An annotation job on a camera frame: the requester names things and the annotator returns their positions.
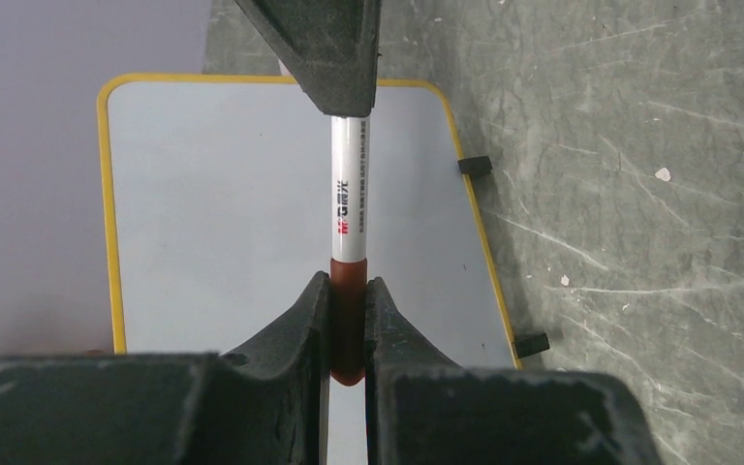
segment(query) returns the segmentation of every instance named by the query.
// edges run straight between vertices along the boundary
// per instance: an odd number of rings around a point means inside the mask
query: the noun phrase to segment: gray floor
[[[667,464],[744,464],[744,2],[384,0],[381,28],[380,77],[439,85],[492,159],[515,332],[553,338],[527,366],[624,380]],[[206,56],[278,74],[230,1]]]

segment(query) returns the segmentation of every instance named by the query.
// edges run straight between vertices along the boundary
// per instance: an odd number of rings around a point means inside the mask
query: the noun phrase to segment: whiteboard marker
[[[363,379],[369,118],[331,119],[331,372],[338,383],[352,386]]]

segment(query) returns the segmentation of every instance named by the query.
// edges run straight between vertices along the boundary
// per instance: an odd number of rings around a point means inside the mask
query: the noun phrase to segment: whiteboard
[[[328,270],[329,118],[290,78],[120,77],[99,120],[117,352],[228,351]],[[457,363],[514,367],[458,157],[436,89],[381,82],[369,276],[383,276],[400,312]],[[365,463],[362,399],[362,387],[332,384],[331,463]]]

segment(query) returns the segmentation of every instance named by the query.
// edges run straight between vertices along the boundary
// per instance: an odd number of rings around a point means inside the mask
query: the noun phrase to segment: white debris
[[[660,168],[655,172],[655,177],[661,181],[669,182],[671,180],[671,173],[666,168]]]

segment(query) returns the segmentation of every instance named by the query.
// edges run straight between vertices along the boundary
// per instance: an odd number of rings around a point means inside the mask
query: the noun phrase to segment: yellow frame
[[[127,352],[127,336],[124,328],[124,304],[121,298],[121,265],[118,260],[118,235],[115,226],[115,196],[112,191],[112,167],[111,157],[109,154],[109,113],[108,102],[109,94],[113,90],[130,82],[221,82],[221,83],[262,83],[262,84],[295,84],[292,77],[282,76],[223,76],[223,75],[174,75],[161,73],[133,73],[122,75],[112,79],[102,87],[98,94],[98,146],[101,156],[101,188],[104,198],[104,224],[105,234],[107,236],[107,263],[109,269],[109,305],[112,312],[112,343],[117,354]],[[406,79],[379,79],[378,85],[393,87],[421,87],[427,89],[438,96],[444,105],[447,114],[449,129],[454,143],[454,149],[457,152],[457,158],[463,158],[463,150],[460,147],[460,139],[457,135],[457,127],[454,124],[450,103],[444,96],[441,89],[422,80]],[[486,231],[483,229],[481,212],[475,199],[475,192],[472,190],[472,182],[469,176],[463,176],[466,185],[466,194],[469,197],[469,204],[472,206],[472,215],[475,217],[475,223],[478,225],[478,234],[480,235],[480,245],[483,249],[483,255],[486,258],[486,266],[489,268],[489,277],[492,280],[495,298],[498,302],[498,308],[503,321],[504,332],[509,342],[509,350],[514,361],[514,366],[520,368],[520,359],[514,352],[514,334],[512,333],[512,323],[509,320],[509,310],[503,297],[500,281],[498,280],[495,262],[492,260],[492,253],[489,250],[489,243],[486,239]]]

